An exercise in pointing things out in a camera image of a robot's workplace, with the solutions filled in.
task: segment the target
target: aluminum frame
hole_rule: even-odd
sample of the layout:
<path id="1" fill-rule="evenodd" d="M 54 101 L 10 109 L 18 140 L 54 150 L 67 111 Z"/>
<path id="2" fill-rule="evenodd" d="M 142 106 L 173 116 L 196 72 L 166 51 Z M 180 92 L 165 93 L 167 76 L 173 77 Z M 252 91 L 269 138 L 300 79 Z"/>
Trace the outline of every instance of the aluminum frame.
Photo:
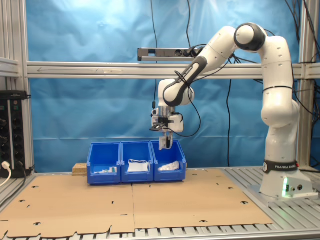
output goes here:
<path id="1" fill-rule="evenodd" d="M 313 21 L 315 36 L 318 36 L 319 1 L 306 0 L 306 3 L 310 17 Z M 303 1 L 301 13 L 299 62 L 307 63 L 314 59 L 317 49 Z M 302 79 L 299 81 L 298 87 L 298 90 L 300 91 L 298 92 L 300 102 L 312 113 L 314 108 L 315 83 L 313 80 L 310 80 L 312 79 L 310 69 L 314 64 L 316 63 L 302 64 Z M 302 167 L 310 166 L 312 118 L 313 116 L 300 106 L 300 121 L 296 141 L 296 159 Z"/>
<path id="2" fill-rule="evenodd" d="M 4 79 L 1 79 L 0 90 L 19 90 L 30 94 L 27 78 L 27 46 L 26 2 L 24 0 L 1 0 L 0 77 Z M 34 165 L 30 99 L 22 101 L 22 117 L 25 168 L 29 169 Z"/>
<path id="3" fill-rule="evenodd" d="M 90 62 L 32 62 L 28 61 L 26 0 L 0 0 L 0 90 L 24 90 L 30 94 L 28 78 L 82 79 L 167 79 L 175 78 L 174 70 L 182 71 L 186 64 L 90 63 Z M 319 0 L 307 0 L 314 28 L 318 30 Z M 301 62 L 309 61 L 315 53 L 313 36 L 302 4 Z M 295 64 L 294 77 L 299 84 L 300 101 L 312 109 L 313 81 L 320 76 L 319 64 Z M 208 79 L 262 79 L 260 64 L 227 64 Z M 31 101 L 22 102 L 26 167 L 34 164 Z M 311 115 L 300 110 L 297 135 L 297 160 L 301 166 L 310 164 Z"/>

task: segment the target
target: blue storage bin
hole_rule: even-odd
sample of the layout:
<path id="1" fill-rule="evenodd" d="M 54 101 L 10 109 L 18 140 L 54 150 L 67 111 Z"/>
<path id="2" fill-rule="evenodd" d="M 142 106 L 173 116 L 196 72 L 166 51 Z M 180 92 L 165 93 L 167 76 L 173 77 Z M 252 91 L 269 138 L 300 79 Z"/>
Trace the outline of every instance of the blue storage bin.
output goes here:
<path id="1" fill-rule="evenodd" d="M 186 157 L 178 140 L 174 140 L 171 149 L 159 150 L 159 142 L 151 141 L 154 161 L 154 181 L 172 182 L 182 181 L 186 178 Z M 172 171 L 159 171 L 164 165 L 179 161 L 179 169 Z"/>
<path id="2" fill-rule="evenodd" d="M 101 172 L 116 167 L 116 172 Z M 92 143 L 86 162 L 87 181 L 90 185 L 118 184 L 121 182 L 121 143 Z"/>
<path id="3" fill-rule="evenodd" d="M 149 171 L 128 172 L 129 159 L 147 161 Z M 152 182 L 154 159 L 149 141 L 127 141 L 121 143 L 121 181 L 123 183 Z"/>

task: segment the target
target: metal table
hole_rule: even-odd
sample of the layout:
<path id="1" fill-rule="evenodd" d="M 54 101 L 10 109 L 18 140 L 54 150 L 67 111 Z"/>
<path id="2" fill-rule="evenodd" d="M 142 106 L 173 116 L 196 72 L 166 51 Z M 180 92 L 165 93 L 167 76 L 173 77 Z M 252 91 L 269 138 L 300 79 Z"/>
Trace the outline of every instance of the metal table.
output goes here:
<path id="1" fill-rule="evenodd" d="M 220 169 L 274 221 L 274 224 L 136 229 L 134 233 L 75 234 L 72 237 L 60 239 L 320 239 L 320 200 L 294 200 L 285 203 L 273 203 L 267 207 L 247 190 L 249 186 L 261 184 L 263 177 L 261 167 L 229 167 Z M 24 187 L 30 184 L 37 176 L 69 174 L 71 173 L 35 174 L 27 178 Z M 305 174 L 311 178 L 315 185 L 320 184 L 320 174 L 317 175 L 309 172 L 305 172 Z M 0 188 L 0 203 L 22 181 L 23 179 L 11 179 L 7 185 Z M 40 239 L 40 235 L 28 239 L 16 238 L 16 240 Z"/>

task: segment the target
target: black device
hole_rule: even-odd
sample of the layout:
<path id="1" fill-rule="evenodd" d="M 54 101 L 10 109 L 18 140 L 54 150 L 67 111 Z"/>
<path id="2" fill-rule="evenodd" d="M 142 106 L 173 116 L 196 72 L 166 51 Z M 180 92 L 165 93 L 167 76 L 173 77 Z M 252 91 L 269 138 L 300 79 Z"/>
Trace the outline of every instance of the black device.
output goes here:
<path id="1" fill-rule="evenodd" d="M 8 171 L 1 166 L 3 162 L 10 163 L 12 178 L 23 178 L 25 176 L 17 164 L 21 162 L 24 168 L 26 165 L 22 101 L 28 98 L 29 96 L 25 91 L 0 91 L 1 178 L 7 178 L 9 175 Z M 30 175 L 32 168 L 26 169 L 25 172 L 27 176 Z"/>

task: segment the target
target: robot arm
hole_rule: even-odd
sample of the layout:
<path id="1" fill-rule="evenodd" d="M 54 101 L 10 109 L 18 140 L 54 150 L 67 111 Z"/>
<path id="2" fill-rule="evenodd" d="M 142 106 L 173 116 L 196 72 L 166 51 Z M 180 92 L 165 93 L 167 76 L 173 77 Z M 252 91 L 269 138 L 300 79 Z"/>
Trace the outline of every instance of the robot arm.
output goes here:
<path id="1" fill-rule="evenodd" d="M 176 79 L 166 79 L 159 83 L 158 108 L 152 111 L 152 128 L 162 132 L 159 138 L 159 149 L 170 149 L 173 143 L 173 132 L 181 133 L 184 123 L 181 115 L 177 115 L 175 107 L 190 104 L 195 92 L 190 85 L 196 78 L 219 68 L 236 50 L 234 42 L 235 29 L 223 27 L 205 46 L 199 56 Z"/>
<path id="2" fill-rule="evenodd" d="M 260 26 L 245 23 L 237 29 L 223 27 L 205 46 L 200 55 L 176 79 L 159 83 L 159 108 L 154 110 L 152 128 L 163 132 L 159 149 L 170 149 L 173 131 L 184 130 L 183 119 L 175 107 L 193 101 L 190 85 L 201 74 L 219 68 L 236 49 L 257 52 L 263 76 L 261 117 L 269 126 L 265 145 L 265 172 L 260 192 L 273 198 L 311 197 L 311 181 L 296 164 L 295 145 L 299 106 L 292 99 L 293 71 L 287 41 L 280 36 L 268 37 Z"/>

